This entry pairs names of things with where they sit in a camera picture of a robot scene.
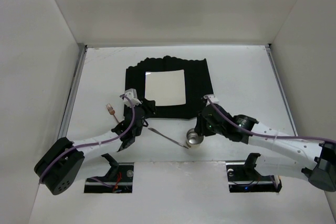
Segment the silver metal cup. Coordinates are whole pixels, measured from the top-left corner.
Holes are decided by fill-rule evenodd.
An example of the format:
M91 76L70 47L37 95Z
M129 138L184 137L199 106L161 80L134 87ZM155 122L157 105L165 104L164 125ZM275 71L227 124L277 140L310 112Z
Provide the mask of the silver metal cup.
M199 136L194 129L188 130L186 134L186 145L190 154L200 153L202 149L202 143L204 136Z

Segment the copper handled knife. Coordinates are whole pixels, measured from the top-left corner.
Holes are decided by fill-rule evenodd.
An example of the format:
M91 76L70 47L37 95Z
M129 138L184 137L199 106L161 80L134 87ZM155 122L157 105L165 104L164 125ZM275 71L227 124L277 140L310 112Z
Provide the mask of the copper handled knife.
M149 127L148 130L151 131L151 132L153 132L153 133L155 133L155 134L157 134L157 135L159 135L159 136L161 136L161 137L163 137L163 138L165 138L165 139L167 139L167 140L169 140L170 142L172 142L172 143L174 143L174 144L176 144L176 145L178 145L180 147L188 149L187 146L185 146L182 143L180 143L180 142L178 142L178 141L176 141L176 140L174 140L174 139L172 139L172 138L170 138L170 137L168 137L168 136L160 133L158 130L156 130L154 128Z

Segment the copper fork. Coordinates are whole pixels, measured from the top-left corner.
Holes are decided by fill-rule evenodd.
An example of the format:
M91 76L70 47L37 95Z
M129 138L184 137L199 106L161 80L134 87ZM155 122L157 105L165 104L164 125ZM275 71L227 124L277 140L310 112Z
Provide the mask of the copper fork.
M106 109L118 124L122 122L122 120L119 120L118 117L116 116L115 109L110 103L106 104Z

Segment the black cloth placemat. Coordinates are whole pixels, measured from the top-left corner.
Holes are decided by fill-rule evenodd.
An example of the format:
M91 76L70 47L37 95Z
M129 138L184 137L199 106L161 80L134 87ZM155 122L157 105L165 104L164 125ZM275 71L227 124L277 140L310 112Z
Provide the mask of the black cloth placemat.
M136 89L138 99L155 101L152 118L190 120L205 107L204 96L213 94L206 59L165 56L146 58L125 71L125 89Z

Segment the white square plate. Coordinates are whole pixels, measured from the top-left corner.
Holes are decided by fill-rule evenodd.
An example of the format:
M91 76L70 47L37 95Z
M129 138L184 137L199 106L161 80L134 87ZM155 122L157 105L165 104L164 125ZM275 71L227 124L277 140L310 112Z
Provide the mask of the white square plate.
M156 106L185 105L184 70L146 72L144 97L154 100Z

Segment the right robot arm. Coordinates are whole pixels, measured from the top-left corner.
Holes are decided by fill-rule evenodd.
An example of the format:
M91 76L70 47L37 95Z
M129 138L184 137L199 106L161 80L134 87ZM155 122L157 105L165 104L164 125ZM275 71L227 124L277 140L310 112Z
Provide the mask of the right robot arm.
M335 191L335 143L317 143L273 130L246 115L231 116L218 104L209 104L196 119L198 136L221 135L232 142L273 151L277 157L251 153L246 171L261 176L280 175L309 182L314 187Z

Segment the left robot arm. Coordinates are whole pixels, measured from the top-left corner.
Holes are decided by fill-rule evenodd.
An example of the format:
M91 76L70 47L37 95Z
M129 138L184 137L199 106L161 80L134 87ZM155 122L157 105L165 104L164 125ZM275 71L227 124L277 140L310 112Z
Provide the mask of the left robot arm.
M59 195L75 182L83 163L101 156L110 166L117 165L110 153L130 147L143 127L148 126L146 119L156 115L154 100L131 102L124 120L110 132L81 141L70 141L67 137L58 139L34 167L39 183L46 185L53 195Z

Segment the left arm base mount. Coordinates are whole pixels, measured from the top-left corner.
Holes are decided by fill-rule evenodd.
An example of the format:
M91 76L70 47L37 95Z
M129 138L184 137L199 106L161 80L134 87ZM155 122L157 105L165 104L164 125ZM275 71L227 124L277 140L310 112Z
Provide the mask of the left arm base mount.
M130 194L133 191L134 163L120 163L118 170L103 177L88 178L85 194Z

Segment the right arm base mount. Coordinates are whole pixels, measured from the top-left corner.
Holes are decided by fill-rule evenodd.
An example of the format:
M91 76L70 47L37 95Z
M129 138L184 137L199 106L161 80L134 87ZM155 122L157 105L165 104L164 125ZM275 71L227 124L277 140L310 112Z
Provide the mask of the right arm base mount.
M244 161L227 162L226 173L230 193L279 193L282 182L279 176L263 176L255 170L244 169Z

